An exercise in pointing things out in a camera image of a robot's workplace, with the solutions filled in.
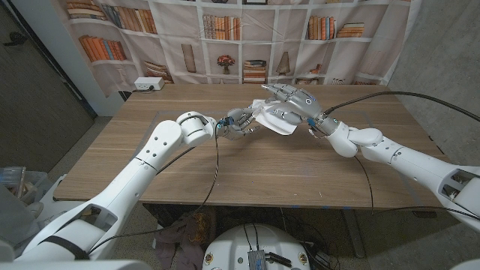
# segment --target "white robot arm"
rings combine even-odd
[[[233,109],[217,122],[198,112],[186,112],[176,121],[162,121],[140,153],[94,198],[56,218],[28,244],[16,261],[70,261],[105,259],[139,198],[167,158],[187,145],[198,146],[214,136],[236,140],[256,131],[245,129],[252,121],[251,109]],[[86,213],[98,213],[93,220]]]
[[[459,221],[480,232],[480,167],[458,166],[412,150],[383,136],[380,130],[349,127],[323,113],[315,97],[290,85],[262,85],[271,92],[269,100],[283,101],[291,112],[276,114],[294,125],[307,119],[311,130],[320,131],[341,156],[351,158],[358,147],[365,158],[387,164],[433,192]]]

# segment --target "printed backdrop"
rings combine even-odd
[[[52,0],[103,93],[166,83],[383,84],[421,0]]]

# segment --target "electrical outlet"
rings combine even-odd
[[[153,86],[153,90],[160,90],[164,87],[165,81],[161,77],[139,77],[135,81],[136,90],[149,90]]]

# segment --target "table top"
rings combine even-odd
[[[324,109],[374,92],[380,85],[309,85]],[[133,93],[57,187],[60,200],[99,194],[143,147],[156,124],[187,111],[216,119],[269,93],[259,85],[165,85],[151,94]],[[342,107],[332,116],[350,127],[380,129],[404,146],[447,161],[395,96]],[[289,136],[262,128],[244,139],[218,139],[220,166],[209,205],[365,209],[371,206],[366,176],[355,158],[338,155],[326,139],[301,124]],[[172,155],[175,157],[181,149]],[[376,209],[439,206],[426,188],[391,167],[357,155],[370,177]],[[165,169],[140,199],[144,203],[200,204],[215,174],[212,139]]]

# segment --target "black cable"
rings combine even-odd
[[[259,251],[260,250],[260,246],[258,245],[258,232],[257,232],[257,226],[255,226],[255,223],[253,223],[253,228],[255,228],[255,237],[256,237],[256,250]]]
[[[450,212],[455,212],[455,213],[458,213],[458,214],[466,215],[466,216],[469,217],[469,218],[473,218],[473,219],[476,219],[477,221],[480,221],[480,217],[478,217],[478,216],[476,216],[476,215],[474,215],[474,214],[468,214],[468,213],[466,213],[466,212],[458,211],[458,210],[456,210],[456,209],[451,209],[451,208],[446,208],[446,207],[439,207],[439,206],[408,206],[408,207],[400,207],[400,208],[393,208],[393,209],[388,209],[388,210],[380,211],[380,212],[375,213],[375,215],[377,215],[377,214],[382,214],[382,213],[385,213],[385,212],[397,211],[397,210],[405,210],[405,209],[439,209],[439,210],[446,210],[446,211],[450,211]]]
[[[252,245],[250,244],[250,240],[248,240],[247,229],[245,229],[245,223],[243,223],[243,230],[245,231],[245,237],[247,237],[248,245],[250,246],[250,251],[253,250]]]
[[[462,108],[460,108],[458,106],[455,106],[451,103],[448,103],[446,101],[440,100],[440,99],[435,98],[435,97],[428,96],[426,94],[411,93],[411,92],[406,92],[406,91],[381,91],[381,92],[377,92],[377,93],[373,93],[373,94],[367,94],[366,96],[359,97],[359,98],[356,98],[354,100],[344,102],[342,104],[338,104],[337,106],[333,106],[332,108],[327,109],[324,112],[324,114],[327,116],[330,113],[332,113],[334,110],[336,110],[340,107],[350,105],[350,104],[354,104],[355,102],[363,101],[363,100],[366,100],[368,98],[373,98],[373,97],[380,96],[380,95],[408,95],[408,96],[413,96],[413,97],[417,97],[417,98],[425,98],[425,99],[428,99],[430,101],[435,101],[438,104],[442,104],[443,106],[447,106],[450,109],[453,109],[453,110],[456,110],[460,113],[463,113],[464,115],[469,116],[469,117],[475,119],[476,121],[480,122],[480,117],[478,117],[477,115],[474,115],[473,113],[471,113],[469,111],[466,111],[465,109],[462,109]]]
[[[367,182],[368,182],[368,187],[370,188],[370,199],[372,202],[372,215],[374,215],[374,193],[372,192],[372,184],[370,183],[370,178],[368,177],[367,170],[363,166],[362,162],[360,162],[358,157],[354,157],[358,163],[360,164],[361,168],[363,169],[363,172],[365,173],[365,176],[367,176]]]
[[[165,166],[163,166],[158,172],[157,172],[157,176],[159,173],[163,172],[168,166],[172,165],[172,163],[174,163],[176,160],[178,160],[179,158],[181,158],[183,155],[187,154],[188,152],[194,150],[195,147],[190,147],[189,149],[183,151],[183,153],[179,154],[178,156],[176,156],[174,159],[172,159],[169,163],[167,163]]]
[[[188,218],[192,218],[206,203],[206,201],[209,199],[210,197],[210,194],[212,193],[213,191],[213,187],[215,186],[215,182],[217,181],[217,176],[218,176],[218,160],[219,160],[219,154],[218,154],[218,141],[217,141],[217,128],[215,128],[215,148],[217,150],[217,166],[215,167],[215,177],[213,179],[213,182],[211,183],[211,187],[210,187],[210,191],[208,192],[207,194],[207,197],[205,198],[205,200],[203,200],[202,204],[197,207],[195,209],[195,211],[193,211],[186,219]],[[167,164],[168,166],[170,164],[172,164],[174,161],[176,161],[177,159],[179,159],[182,155],[185,155],[187,154],[191,149],[193,148],[190,148],[188,149],[187,151],[184,151],[183,153],[181,153],[178,157],[174,158],[169,164]],[[160,232],[162,230],[165,230],[165,229],[168,229],[170,228],[171,226],[166,226],[162,229],[154,229],[154,230],[151,230],[151,231],[148,231],[148,232],[134,232],[134,233],[126,233],[126,234],[122,234],[122,235],[114,235],[110,238],[107,238],[105,240],[103,240],[102,242],[100,242],[100,244],[97,244],[96,246],[92,247],[88,252],[87,252],[87,255],[90,255],[94,250],[96,250],[98,247],[100,247],[101,245],[107,243],[108,241],[112,240],[112,239],[117,239],[117,238],[120,238],[120,237],[127,237],[127,236],[141,236],[141,235],[144,235],[144,234],[149,234],[149,233],[157,233],[157,232]]]

